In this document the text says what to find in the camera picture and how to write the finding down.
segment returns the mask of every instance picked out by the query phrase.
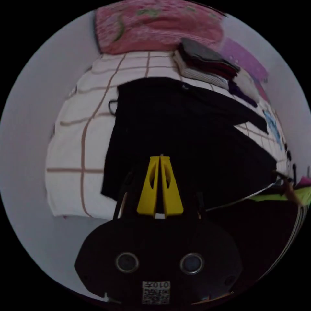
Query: pink blanket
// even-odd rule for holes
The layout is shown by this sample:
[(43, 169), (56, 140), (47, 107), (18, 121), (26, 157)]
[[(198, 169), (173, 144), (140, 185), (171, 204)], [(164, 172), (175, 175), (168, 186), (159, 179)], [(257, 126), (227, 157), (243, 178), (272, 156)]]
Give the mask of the pink blanket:
[(174, 50), (181, 37), (217, 49), (223, 38), (218, 12), (183, 0), (124, 0), (96, 11), (102, 53)]

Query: sticker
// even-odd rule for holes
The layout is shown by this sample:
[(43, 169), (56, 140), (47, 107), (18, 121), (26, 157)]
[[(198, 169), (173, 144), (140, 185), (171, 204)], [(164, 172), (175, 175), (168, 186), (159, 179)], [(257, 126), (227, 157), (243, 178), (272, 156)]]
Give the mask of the sticker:
[(143, 281), (143, 305), (167, 305), (169, 304), (171, 283), (170, 281), (163, 282), (148, 282)]

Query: mattress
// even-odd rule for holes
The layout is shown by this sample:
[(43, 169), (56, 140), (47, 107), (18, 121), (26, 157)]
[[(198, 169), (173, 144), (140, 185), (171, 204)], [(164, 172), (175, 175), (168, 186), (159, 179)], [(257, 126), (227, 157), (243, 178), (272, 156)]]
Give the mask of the mattress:
[(268, 134), (249, 122), (236, 127), (277, 160), (280, 172), (288, 173), (282, 127), (275, 110), (262, 97), (255, 108), (218, 86), (184, 78), (178, 72), (172, 52), (104, 54), (79, 79), (55, 123), (45, 171), (47, 200), (54, 216), (113, 218), (116, 201), (100, 193), (105, 155), (115, 122), (108, 103), (117, 99), (118, 85), (151, 76), (170, 77), (219, 92), (263, 117), (263, 110), (268, 110), (276, 120), (282, 148), (269, 127)]

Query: yellow plastic bracket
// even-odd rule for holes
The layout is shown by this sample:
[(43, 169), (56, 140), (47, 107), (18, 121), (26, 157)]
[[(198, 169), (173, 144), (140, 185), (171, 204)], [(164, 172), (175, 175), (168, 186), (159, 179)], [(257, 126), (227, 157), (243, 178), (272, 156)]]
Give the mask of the yellow plastic bracket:
[(160, 156), (151, 156), (137, 212), (155, 217)]
[(163, 207), (165, 218), (167, 216), (181, 215), (184, 211), (177, 183), (169, 156), (160, 156), (162, 174)]

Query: stack of clothes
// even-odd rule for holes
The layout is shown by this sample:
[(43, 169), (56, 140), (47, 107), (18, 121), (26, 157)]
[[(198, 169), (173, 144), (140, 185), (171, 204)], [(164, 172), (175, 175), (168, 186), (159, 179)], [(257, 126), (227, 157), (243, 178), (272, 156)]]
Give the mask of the stack of clothes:
[(181, 38), (174, 61), (182, 76), (224, 88), (257, 107), (260, 96), (249, 73), (219, 53), (194, 40)]

